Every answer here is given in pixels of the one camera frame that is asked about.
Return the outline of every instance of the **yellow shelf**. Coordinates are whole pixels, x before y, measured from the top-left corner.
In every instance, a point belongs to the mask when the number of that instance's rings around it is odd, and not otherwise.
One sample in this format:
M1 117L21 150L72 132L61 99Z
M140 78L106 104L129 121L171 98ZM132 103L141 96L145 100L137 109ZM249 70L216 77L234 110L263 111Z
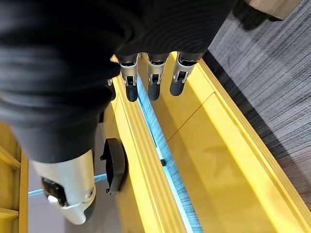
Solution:
M13 219L18 217L18 211L0 208L0 219Z
M28 160L0 122L0 232L28 231Z
M186 229L138 102L126 98L119 76L116 99L104 115L104 136L118 138L125 148L129 174L117 194L125 233L185 233Z
M152 106L204 232L311 232L310 211L204 61L170 95L175 59ZM146 88L146 57L138 67Z
M0 146L0 159L10 165L12 168L20 169L20 162L14 158L6 149Z

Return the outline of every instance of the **robotic hand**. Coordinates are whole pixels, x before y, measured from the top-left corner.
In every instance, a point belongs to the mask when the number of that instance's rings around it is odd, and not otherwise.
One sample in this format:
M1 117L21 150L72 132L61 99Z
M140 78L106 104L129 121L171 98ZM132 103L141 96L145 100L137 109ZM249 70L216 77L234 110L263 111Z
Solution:
M167 57L178 51L170 91L180 95L234 2L0 2L0 119L32 160L49 202L72 223L83 224L94 207L95 130L112 78L121 69L136 101L137 56L145 52L156 100Z

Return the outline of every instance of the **gray carpet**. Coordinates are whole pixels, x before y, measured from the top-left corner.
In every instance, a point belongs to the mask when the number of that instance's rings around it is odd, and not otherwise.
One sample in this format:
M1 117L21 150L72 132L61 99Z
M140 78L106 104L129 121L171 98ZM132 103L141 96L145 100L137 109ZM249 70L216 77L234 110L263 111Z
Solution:
M311 209L311 1L284 21L239 1L204 59Z

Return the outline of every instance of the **black arm cover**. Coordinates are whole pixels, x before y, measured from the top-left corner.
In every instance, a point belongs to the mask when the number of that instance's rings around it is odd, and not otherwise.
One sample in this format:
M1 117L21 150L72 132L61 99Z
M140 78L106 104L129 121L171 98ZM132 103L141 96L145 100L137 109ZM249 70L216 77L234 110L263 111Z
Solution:
M117 53L205 52L235 0L1 0L0 119L56 163L94 147Z

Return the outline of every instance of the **yellow plastic bin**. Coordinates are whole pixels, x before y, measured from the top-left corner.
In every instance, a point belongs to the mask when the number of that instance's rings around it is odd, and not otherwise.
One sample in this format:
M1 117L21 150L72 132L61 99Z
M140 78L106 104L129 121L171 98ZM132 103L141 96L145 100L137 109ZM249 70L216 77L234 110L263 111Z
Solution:
M28 160L0 122L0 233L28 231Z

